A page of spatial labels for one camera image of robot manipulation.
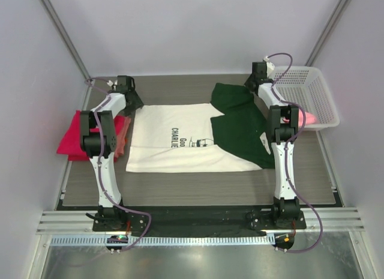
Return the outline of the white and green t shirt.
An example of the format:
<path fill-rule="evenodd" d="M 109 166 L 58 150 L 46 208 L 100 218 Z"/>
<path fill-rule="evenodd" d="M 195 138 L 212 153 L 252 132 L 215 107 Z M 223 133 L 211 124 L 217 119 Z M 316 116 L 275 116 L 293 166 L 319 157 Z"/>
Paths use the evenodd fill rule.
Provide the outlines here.
<path fill-rule="evenodd" d="M 134 117 L 127 172 L 274 169 L 266 119 L 244 86 L 217 83 L 209 103 L 148 105 Z"/>

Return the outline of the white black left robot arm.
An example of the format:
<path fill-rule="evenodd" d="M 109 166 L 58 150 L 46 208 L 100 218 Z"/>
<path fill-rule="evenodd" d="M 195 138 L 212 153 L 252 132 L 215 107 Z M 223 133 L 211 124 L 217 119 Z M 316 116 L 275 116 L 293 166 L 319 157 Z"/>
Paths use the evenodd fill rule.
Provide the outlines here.
<path fill-rule="evenodd" d="M 80 148 L 92 164 L 98 187 L 98 208 L 93 219 L 95 231 L 120 231 L 128 224 L 128 215 L 115 175 L 115 151 L 118 145 L 115 118 L 130 116 L 143 107 L 133 77 L 123 75 L 106 81 L 109 91 L 100 89 L 105 98 L 91 110 L 80 113 Z"/>

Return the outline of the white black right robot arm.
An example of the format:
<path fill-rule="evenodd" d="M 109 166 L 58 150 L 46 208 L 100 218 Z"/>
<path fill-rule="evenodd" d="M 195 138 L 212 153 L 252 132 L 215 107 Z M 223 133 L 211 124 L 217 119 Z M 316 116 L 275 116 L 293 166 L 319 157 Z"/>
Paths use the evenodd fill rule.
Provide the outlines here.
<path fill-rule="evenodd" d="M 252 63 L 252 71 L 245 86 L 255 93 L 268 108 L 266 138 L 275 161 L 275 193 L 271 208 L 271 224 L 276 228 L 295 228 L 299 220 L 299 199 L 293 190 L 294 136 L 299 128 L 299 109 L 286 103 L 273 87 L 270 78 L 274 64 L 268 59 Z"/>

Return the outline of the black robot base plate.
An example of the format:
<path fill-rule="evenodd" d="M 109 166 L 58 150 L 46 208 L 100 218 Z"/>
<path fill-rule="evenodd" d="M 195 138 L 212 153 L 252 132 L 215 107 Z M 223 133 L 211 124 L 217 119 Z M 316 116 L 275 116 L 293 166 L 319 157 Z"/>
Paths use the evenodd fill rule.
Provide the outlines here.
<path fill-rule="evenodd" d="M 149 236 L 213 236 L 228 231 L 304 230 L 307 225 L 300 207 L 279 210 L 272 206 L 147 206 L 124 212 L 98 207 L 86 213 L 94 231 L 123 231 Z"/>

